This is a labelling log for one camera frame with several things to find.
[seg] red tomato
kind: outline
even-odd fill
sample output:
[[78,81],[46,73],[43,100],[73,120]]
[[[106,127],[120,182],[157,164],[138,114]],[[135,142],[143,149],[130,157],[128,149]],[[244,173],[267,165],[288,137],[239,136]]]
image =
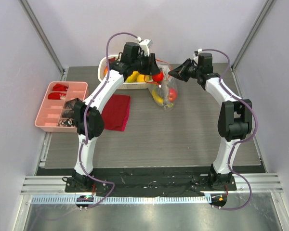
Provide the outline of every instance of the red tomato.
[[155,82],[160,82],[160,81],[163,80],[163,78],[164,78],[164,74],[163,74],[162,71],[161,71],[159,74],[152,76],[152,79],[153,79],[153,81],[155,81]]

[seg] clear plastic bag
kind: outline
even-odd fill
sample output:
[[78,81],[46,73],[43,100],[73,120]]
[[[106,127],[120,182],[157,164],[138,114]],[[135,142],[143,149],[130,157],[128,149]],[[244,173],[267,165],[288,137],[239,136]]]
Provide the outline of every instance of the clear plastic bag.
[[149,84],[149,91],[154,101],[164,110],[171,110],[175,104],[178,96],[178,88],[175,78],[168,75],[170,71],[166,65],[159,65],[160,69],[164,74],[164,78],[159,85]]

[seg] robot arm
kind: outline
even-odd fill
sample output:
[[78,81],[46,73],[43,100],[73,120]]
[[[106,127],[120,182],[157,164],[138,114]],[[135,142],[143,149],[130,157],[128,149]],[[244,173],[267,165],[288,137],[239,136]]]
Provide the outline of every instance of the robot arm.
[[[124,82],[123,75],[119,74],[118,71],[110,70],[109,79],[108,80],[106,78],[103,79],[103,81],[94,90],[94,92],[87,99],[84,100],[85,105],[89,105],[91,99],[94,98],[94,101],[90,104],[90,108],[92,108],[93,110],[97,110],[101,114],[103,108],[105,107],[110,97],[113,95],[115,90],[118,89],[119,86],[121,86],[123,82]],[[79,152],[81,143],[83,142],[83,140],[85,140],[86,137],[84,134],[79,134],[78,138],[79,138],[79,147],[78,147]],[[81,151],[82,164],[88,173],[91,173],[93,170],[92,160],[97,138],[98,136],[94,136],[91,139],[89,139],[88,143],[83,145]],[[82,168],[80,167],[78,158],[74,169],[77,173],[85,175]]]
[[[251,132],[252,114],[244,104],[233,98],[236,96],[241,99],[224,84],[223,80],[220,80],[220,75],[213,72],[212,54],[202,53],[202,50],[195,53],[198,63],[195,60],[187,59],[168,74],[184,82],[187,82],[189,78],[197,79],[198,84],[210,93],[221,106],[218,120],[221,143],[217,157],[211,165],[208,182],[210,186],[224,186],[231,180],[232,172],[228,167],[228,162],[232,167],[239,144],[235,145],[229,161],[231,149],[236,142],[245,139],[246,135]],[[243,101],[252,107],[250,100]]]
[[[101,114],[110,97],[133,71],[138,71],[143,75],[160,73],[155,54],[149,51],[152,41],[149,39],[141,40],[140,37],[137,40],[138,43],[127,42],[125,44],[120,58],[110,64],[109,77],[105,77],[87,99],[75,103],[74,123],[79,134],[79,152],[83,141],[86,140],[85,124],[88,130],[88,142],[83,145],[79,154],[82,157],[82,165],[89,174],[93,171],[92,160],[97,138],[104,130]],[[92,186],[92,181],[81,168],[78,157],[72,177],[68,178],[66,183],[81,190],[88,190]]]

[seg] red cloth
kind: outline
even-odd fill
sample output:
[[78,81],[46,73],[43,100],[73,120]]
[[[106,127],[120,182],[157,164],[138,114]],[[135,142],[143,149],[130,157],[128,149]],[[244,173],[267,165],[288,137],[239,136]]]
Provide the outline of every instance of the red cloth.
[[131,97],[127,95],[112,95],[106,103],[102,118],[105,129],[124,131],[130,115]]
[[65,100],[66,94],[61,92],[52,92],[48,95],[49,100]]
[[57,83],[56,85],[53,86],[53,91],[67,91],[68,87],[64,86],[60,83]]

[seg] pink compartment organizer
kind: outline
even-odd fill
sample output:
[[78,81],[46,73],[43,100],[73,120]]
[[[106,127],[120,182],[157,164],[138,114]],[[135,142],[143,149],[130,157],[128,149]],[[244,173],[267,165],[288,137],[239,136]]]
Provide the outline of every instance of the pink compartment organizer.
[[[67,91],[53,91],[54,85],[60,83],[68,87]],[[61,92],[66,94],[65,100],[49,100],[48,95],[52,92]],[[76,127],[59,127],[59,121],[62,114],[70,109],[65,108],[67,101],[75,98],[84,100],[88,97],[88,84],[86,82],[51,82],[47,88],[38,116],[35,120],[35,126],[49,132],[77,132]]]

